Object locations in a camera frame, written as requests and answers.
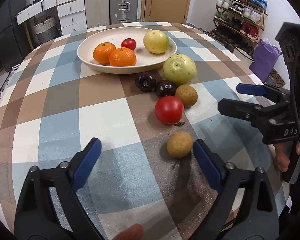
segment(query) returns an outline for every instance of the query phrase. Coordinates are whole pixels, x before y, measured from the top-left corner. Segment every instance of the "silver suitcase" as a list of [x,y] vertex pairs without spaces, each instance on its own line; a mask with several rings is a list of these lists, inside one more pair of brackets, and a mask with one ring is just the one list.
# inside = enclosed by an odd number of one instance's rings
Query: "silver suitcase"
[[88,28],[110,24],[109,0],[84,0],[84,3]]
[[110,23],[137,21],[138,0],[110,0]]

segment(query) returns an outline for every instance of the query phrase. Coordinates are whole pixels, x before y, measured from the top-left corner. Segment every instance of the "human hand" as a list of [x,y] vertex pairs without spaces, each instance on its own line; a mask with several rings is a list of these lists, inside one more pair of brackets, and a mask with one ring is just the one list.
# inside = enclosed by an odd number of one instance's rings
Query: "human hand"
[[127,230],[121,232],[112,240],[141,240],[143,237],[143,227],[139,224],[134,224]]
[[[274,144],[275,148],[275,160],[277,164],[277,168],[282,171],[286,172],[288,170],[288,166],[290,163],[289,157],[284,153],[284,143]],[[300,143],[298,142],[296,145],[296,152],[300,155]]]

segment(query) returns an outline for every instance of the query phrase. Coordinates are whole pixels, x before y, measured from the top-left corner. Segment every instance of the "plate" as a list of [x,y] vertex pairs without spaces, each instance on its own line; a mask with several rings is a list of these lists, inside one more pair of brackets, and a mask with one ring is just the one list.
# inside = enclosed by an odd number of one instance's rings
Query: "plate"
[[[131,74],[149,71],[162,66],[168,57],[177,52],[177,45],[173,39],[169,38],[170,47],[166,53],[152,54],[143,45],[143,37],[151,29],[142,27],[119,27],[104,30],[86,38],[77,49],[79,59],[90,68],[112,74]],[[121,47],[121,42],[127,38],[132,38],[136,41],[137,47],[134,53],[137,56],[135,66],[129,67],[114,67],[109,64],[102,65],[93,59],[93,51],[96,46],[103,42],[111,42],[116,48]]]

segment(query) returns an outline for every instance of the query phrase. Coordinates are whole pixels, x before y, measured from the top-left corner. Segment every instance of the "plaid tablecloth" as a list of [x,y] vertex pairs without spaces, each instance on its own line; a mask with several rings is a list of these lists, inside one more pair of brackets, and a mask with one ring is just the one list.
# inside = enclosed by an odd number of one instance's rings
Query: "plaid tablecloth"
[[[191,57],[199,95],[185,111],[182,127],[166,126],[154,117],[154,93],[134,85],[136,74],[114,75],[91,70],[76,54],[79,44],[104,29],[138,26],[164,31]],[[152,71],[158,80],[162,69]],[[211,37],[183,24],[126,23],[75,32],[32,51],[11,77],[0,98],[0,219],[13,231],[14,215],[25,176],[32,165],[56,167],[81,151],[92,137],[102,154],[77,195],[101,234],[112,239],[138,222],[144,239],[188,239],[212,206],[210,189],[193,155],[181,161],[165,149],[177,130],[202,138],[224,161],[253,170],[263,166],[271,181],[278,212],[289,191],[274,166],[274,155],[250,123],[221,116],[222,98],[267,104],[239,95],[238,83],[260,80]],[[59,219],[70,229],[51,190]],[[238,192],[234,217],[243,191]]]

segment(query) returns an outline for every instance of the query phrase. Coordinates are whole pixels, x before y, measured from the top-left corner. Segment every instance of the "white drawer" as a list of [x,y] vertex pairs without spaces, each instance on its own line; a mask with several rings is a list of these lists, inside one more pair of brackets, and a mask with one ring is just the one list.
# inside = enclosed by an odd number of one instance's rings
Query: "white drawer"
[[28,7],[27,9],[24,9],[22,12],[20,12],[17,15],[18,25],[40,12],[42,12],[41,2],[35,3],[34,5]]
[[57,6],[58,4],[62,4],[65,2],[69,2],[71,0],[43,0],[42,1],[42,7],[43,10],[47,10],[51,7]]
[[72,14],[60,17],[61,28],[67,27],[69,25],[73,25],[76,23],[85,22],[85,21],[86,21],[86,12],[85,11],[76,12],[76,13],[72,13]]
[[84,11],[84,0],[77,0],[58,6],[59,18],[62,16]]
[[87,22],[76,23],[67,27],[61,28],[62,35],[67,35],[75,31],[82,31],[87,29]]

